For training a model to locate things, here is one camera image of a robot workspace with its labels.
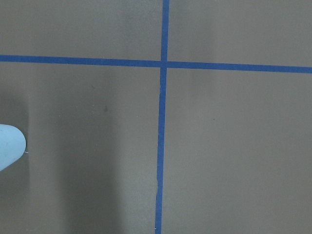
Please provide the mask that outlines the light blue plastic cup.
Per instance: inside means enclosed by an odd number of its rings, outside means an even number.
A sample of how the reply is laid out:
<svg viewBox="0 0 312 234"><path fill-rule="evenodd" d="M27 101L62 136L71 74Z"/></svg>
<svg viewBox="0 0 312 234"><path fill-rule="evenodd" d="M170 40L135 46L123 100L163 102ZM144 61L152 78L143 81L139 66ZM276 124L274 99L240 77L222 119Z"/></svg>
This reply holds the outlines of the light blue plastic cup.
<svg viewBox="0 0 312 234"><path fill-rule="evenodd" d="M24 134L16 127L0 125L0 170L21 158L26 149Z"/></svg>

